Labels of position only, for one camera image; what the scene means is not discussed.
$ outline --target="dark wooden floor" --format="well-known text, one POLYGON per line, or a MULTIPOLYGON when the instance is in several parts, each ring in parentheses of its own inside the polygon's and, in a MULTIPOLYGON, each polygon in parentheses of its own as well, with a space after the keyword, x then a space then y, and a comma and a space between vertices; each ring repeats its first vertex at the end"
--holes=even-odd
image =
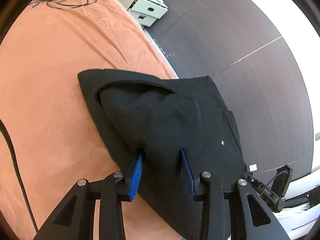
POLYGON ((212 77, 235 115, 244 160, 257 164, 257 179, 267 182, 288 163, 294 179, 309 174, 308 94, 290 49, 265 14, 250 0, 165 3, 169 11, 149 34, 179 78, 212 77))

